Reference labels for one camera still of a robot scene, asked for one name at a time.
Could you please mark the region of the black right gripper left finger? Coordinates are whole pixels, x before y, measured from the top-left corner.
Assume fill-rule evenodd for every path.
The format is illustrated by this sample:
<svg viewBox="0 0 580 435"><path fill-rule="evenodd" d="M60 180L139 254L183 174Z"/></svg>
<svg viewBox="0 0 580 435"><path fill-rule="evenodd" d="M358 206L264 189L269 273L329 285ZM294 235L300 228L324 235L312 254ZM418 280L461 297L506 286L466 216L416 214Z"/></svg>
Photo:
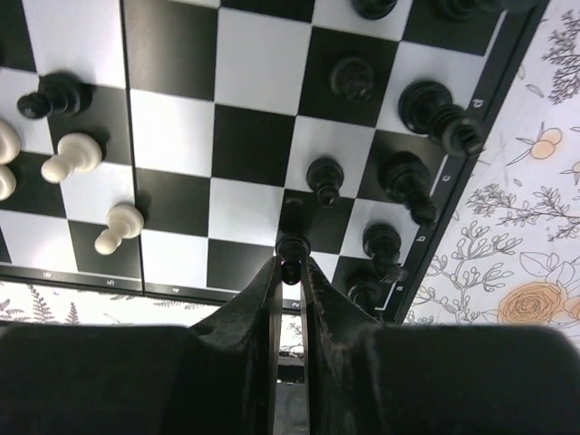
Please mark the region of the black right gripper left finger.
<svg viewBox="0 0 580 435"><path fill-rule="evenodd" d="M1 326L4 434L269 434L281 261L190 326Z"/></svg>

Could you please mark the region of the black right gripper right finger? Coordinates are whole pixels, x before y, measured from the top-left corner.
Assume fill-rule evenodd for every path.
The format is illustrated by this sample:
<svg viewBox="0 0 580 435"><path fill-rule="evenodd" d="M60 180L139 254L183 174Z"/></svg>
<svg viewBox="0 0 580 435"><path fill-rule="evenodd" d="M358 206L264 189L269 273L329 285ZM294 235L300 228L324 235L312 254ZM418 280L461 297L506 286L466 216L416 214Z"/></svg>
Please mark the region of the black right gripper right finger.
<svg viewBox="0 0 580 435"><path fill-rule="evenodd" d="M400 326L301 264L313 434L576 434L579 355L543 326Z"/></svg>

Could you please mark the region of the black white chess board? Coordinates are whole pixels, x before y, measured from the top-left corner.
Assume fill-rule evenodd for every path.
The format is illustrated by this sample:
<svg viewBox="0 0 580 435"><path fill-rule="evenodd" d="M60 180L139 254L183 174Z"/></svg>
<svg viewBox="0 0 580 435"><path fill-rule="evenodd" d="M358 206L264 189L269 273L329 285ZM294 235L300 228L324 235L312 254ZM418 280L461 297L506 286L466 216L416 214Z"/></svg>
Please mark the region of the black white chess board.
<svg viewBox="0 0 580 435"><path fill-rule="evenodd" d="M348 1L4 1L1 120L22 148L6 166L16 189L1 203L1 318L48 324L171 324L235 297L275 252L283 205L304 203L312 254L332 284L372 266L364 230L401 237L410 277L384 289L376 310L399 321L449 223L475 157L449 156L408 130L398 100L412 82L446 86L488 128L546 9L467 22L437 1L398 1L371 21ZM334 64L357 56L374 70L372 97L334 96ZM75 117L25 118L16 104L39 78L69 72L93 86ZM93 137L102 162L58 184L42 165L69 133ZM392 154L430 170L435 227L420 227L377 179ZM343 169L340 198L318 203L309 165ZM134 206L139 236L108 256L94 242L108 212Z"/></svg>

